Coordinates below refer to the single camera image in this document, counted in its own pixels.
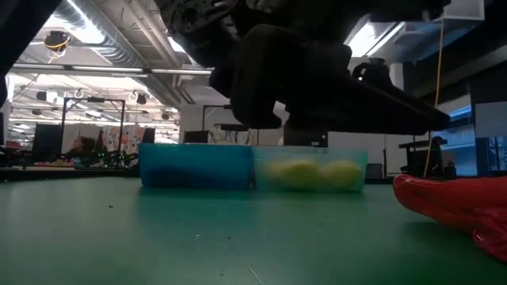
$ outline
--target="red object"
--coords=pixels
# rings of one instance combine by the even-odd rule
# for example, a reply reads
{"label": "red object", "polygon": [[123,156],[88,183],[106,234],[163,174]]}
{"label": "red object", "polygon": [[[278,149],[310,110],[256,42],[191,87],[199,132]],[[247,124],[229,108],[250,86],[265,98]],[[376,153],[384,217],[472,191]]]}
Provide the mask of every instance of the red object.
{"label": "red object", "polygon": [[7,141],[6,142],[6,147],[20,149],[21,148],[21,144],[19,142]]}
{"label": "red object", "polygon": [[507,262],[507,177],[439,182],[399,175],[393,188],[406,208],[471,232],[479,248]]}
{"label": "red object", "polygon": [[472,237],[486,253],[507,262],[507,209],[477,211],[480,223]]}

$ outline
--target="person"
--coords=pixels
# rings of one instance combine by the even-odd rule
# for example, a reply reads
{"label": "person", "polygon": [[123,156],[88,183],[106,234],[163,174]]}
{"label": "person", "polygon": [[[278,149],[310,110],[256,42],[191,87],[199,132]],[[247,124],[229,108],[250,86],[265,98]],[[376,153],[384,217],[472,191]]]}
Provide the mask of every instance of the person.
{"label": "person", "polygon": [[69,150],[66,154],[66,158],[76,158],[81,156],[86,156],[93,152],[93,148],[95,147],[95,139],[87,138],[87,137],[79,137],[74,140],[71,150]]}

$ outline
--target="clear plastic container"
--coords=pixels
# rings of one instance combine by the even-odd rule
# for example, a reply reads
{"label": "clear plastic container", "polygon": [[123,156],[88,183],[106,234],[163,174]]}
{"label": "clear plastic container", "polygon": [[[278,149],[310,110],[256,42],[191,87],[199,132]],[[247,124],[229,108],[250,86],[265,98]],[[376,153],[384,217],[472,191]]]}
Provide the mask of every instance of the clear plastic container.
{"label": "clear plastic container", "polygon": [[253,149],[262,191],[362,192],[366,150],[259,146]]}
{"label": "clear plastic container", "polygon": [[139,170],[147,187],[248,189],[254,160],[249,146],[144,143]]}

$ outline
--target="yellow cable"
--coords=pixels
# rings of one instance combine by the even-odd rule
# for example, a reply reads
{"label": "yellow cable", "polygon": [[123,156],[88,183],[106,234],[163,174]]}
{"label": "yellow cable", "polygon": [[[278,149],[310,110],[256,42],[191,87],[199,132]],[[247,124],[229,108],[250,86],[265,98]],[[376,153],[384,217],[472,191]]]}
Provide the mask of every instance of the yellow cable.
{"label": "yellow cable", "polygon": [[[440,76],[442,72],[442,50],[444,45],[444,15],[442,15],[442,22],[440,23],[440,47],[438,49],[438,67],[436,68],[436,95],[435,95],[435,108],[438,105],[438,97],[440,96]],[[429,131],[429,145],[428,145],[428,153],[426,155],[426,166],[425,173],[422,176],[426,178],[426,174],[428,173],[429,166],[429,155],[431,153],[431,130]]]}
{"label": "yellow cable", "polygon": [[53,62],[53,60],[55,60],[55,59],[57,59],[57,58],[59,57],[59,55],[57,55],[57,53],[58,53],[58,52],[60,52],[60,50],[62,49],[63,45],[64,45],[64,44],[62,44],[60,47],[58,47],[58,51],[56,51],[55,55],[53,55],[53,56],[49,59],[48,64],[49,64],[49,63],[52,63],[52,62]]}
{"label": "yellow cable", "polygon": [[63,42],[61,44],[57,44],[55,46],[50,46],[50,45],[47,45],[47,44],[44,44],[44,45],[46,46],[46,48],[61,48],[62,46],[66,45],[69,42],[69,40],[71,40],[70,37],[68,37],[65,42]]}

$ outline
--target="lamp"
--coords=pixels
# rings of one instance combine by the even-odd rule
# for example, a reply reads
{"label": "lamp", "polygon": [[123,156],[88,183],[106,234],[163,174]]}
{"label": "lamp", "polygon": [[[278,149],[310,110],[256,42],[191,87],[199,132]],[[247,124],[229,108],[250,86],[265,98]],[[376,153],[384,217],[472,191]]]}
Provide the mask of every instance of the lamp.
{"label": "lamp", "polygon": [[46,101],[48,99],[48,94],[46,93],[46,91],[38,91],[35,98],[37,100],[41,100],[41,101]]}
{"label": "lamp", "polygon": [[136,100],[137,104],[139,105],[144,105],[147,103],[147,100],[146,100],[146,94],[145,93],[141,93],[139,95],[137,95],[137,100]]}
{"label": "lamp", "polygon": [[170,116],[167,111],[162,112],[162,120],[168,120],[169,118]]}

